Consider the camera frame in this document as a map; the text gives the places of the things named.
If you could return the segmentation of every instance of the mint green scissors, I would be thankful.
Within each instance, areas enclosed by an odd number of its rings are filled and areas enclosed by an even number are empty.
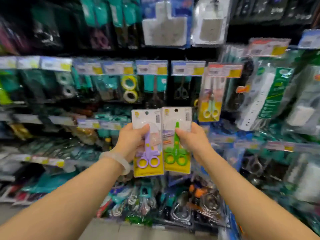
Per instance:
[[[179,128],[179,122],[176,122],[176,128]],[[173,139],[173,148],[167,147],[165,150],[165,156],[164,161],[167,164],[174,164],[175,162],[180,166],[185,166],[188,163],[187,159],[187,151],[185,149],[180,148],[180,139],[177,135],[177,133],[174,133],[174,139]],[[179,162],[180,158],[184,158],[183,163]]]

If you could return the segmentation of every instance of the gray floor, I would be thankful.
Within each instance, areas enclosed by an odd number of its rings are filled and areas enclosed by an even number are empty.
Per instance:
[[[0,204],[0,225],[14,216],[19,210],[19,208],[13,208],[10,205]],[[167,231],[126,223],[119,225],[93,219],[80,237],[80,240],[195,240],[196,238],[198,238],[198,240],[199,238],[210,240],[217,239],[206,233],[197,233],[194,235],[187,232]]]

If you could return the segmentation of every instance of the purple scissors handle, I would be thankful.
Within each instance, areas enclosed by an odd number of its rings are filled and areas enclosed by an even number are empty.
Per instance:
[[[159,166],[160,164],[160,159],[157,157],[160,155],[160,152],[157,150],[151,150],[151,145],[150,145],[150,131],[148,131],[148,133],[146,133],[146,137],[145,137],[145,151],[142,153],[138,153],[138,157],[140,157],[137,161],[137,166],[139,168],[146,168],[148,166],[148,164],[153,167],[156,168],[157,166]],[[158,163],[156,165],[151,164],[151,160],[152,159],[157,159]],[[140,161],[141,160],[145,160],[146,161],[146,165],[141,166],[140,165]]]

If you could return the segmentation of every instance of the white bangle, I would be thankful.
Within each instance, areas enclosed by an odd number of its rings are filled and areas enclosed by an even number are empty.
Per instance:
[[[128,161],[121,156],[119,153],[115,153],[115,152],[103,152],[101,153],[101,155],[99,156],[99,159],[103,158],[103,157],[110,157],[114,160],[116,160],[118,163],[120,163],[123,167],[124,170],[122,172],[121,175],[127,175],[128,173],[130,173],[131,171],[131,166],[128,163]]]

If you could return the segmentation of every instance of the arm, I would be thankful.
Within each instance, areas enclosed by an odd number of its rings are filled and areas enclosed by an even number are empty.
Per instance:
[[[128,124],[120,131],[118,143],[112,152],[131,161],[141,136],[148,130],[149,126],[133,130],[132,124]],[[0,226],[1,238],[78,239],[123,169],[114,159],[101,158]]]
[[[176,129],[229,205],[236,220],[254,240],[319,240],[312,230],[242,177],[212,149],[203,129],[193,123],[191,133]]]

